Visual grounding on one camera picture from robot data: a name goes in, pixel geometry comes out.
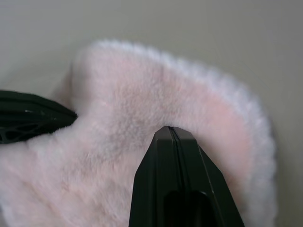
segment faux fur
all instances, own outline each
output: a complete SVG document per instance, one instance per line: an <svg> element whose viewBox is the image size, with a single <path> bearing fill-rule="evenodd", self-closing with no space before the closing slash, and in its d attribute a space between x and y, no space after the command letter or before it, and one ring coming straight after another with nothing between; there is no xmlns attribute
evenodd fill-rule
<svg viewBox="0 0 303 227"><path fill-rule="evenodd" d="M270 124L230 75L153 48L96 42L52 98L76 111L72 126L0 146L0 205L10 227L127 227L135 171L163 126L194 135L246 227L274 226Z"/></svg>

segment pink fluffy fabric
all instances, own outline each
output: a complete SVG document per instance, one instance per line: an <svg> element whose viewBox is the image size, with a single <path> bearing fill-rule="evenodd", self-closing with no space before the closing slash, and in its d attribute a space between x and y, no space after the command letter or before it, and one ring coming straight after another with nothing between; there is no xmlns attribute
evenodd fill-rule
<svg viewBox="0 0 303 227"><path fill-rule="evenodd" d="M10 227L127 227L134 174L163 126L191 132L222 171L246 227L273 227L275 143L258 99L231 76L153 48L96 42L52 99L76 122L0 146Z"/></svg>

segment black plastic piece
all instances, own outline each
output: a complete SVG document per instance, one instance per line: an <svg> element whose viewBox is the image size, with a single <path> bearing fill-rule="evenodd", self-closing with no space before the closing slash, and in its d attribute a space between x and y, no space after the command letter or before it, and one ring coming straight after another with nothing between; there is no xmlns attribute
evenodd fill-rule
<svg viewBox="0 0 303 227"><path fill-rule="evenodd" d="M77 115L32 94L0 91L0 144L28 140L71 125Z"/></svg>
<svg viewBox="0 0 303 227"><path fill-rule="evenodd" d="M243 227L220 170L193 135L157 131L134 178L129 227Z"/></svg>

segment white fur edge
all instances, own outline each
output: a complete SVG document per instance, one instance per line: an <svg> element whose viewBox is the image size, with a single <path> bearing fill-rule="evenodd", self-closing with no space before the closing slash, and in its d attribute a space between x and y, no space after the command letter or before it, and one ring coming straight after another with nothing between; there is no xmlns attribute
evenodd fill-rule
<svg viewBox="0 0 303 227"><path fill-rule="evenodd" d="M276 162L274 154L276 145L272 137L269 119L261 108L261 102L242 83L233 76L224 74L215 67L207 67L203 63L190 63L184 59L176 59L166 52L159 52L152 47L132 44L116 40L95 42L92 47L115 48L142 57L148 57L177 75L194 79L206 84L219 94L235 111L243 117L251 133L253 141L253 169L248 178L246 200L248 209L242 214L247 227L275 226L277 216L276 187L274 176Z"/></svg>

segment gray wall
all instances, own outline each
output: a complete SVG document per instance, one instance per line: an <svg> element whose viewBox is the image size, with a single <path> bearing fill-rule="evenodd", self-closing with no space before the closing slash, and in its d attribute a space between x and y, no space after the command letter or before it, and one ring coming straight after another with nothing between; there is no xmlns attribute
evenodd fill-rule
<svg viewBox="0 0 303 227"><path fill-rule="evenodd" d="M303 214L303 4L295 0L0 0L0 89L46 96L95 39L219 66L263 99L278 139L278 226Z"/></svg>

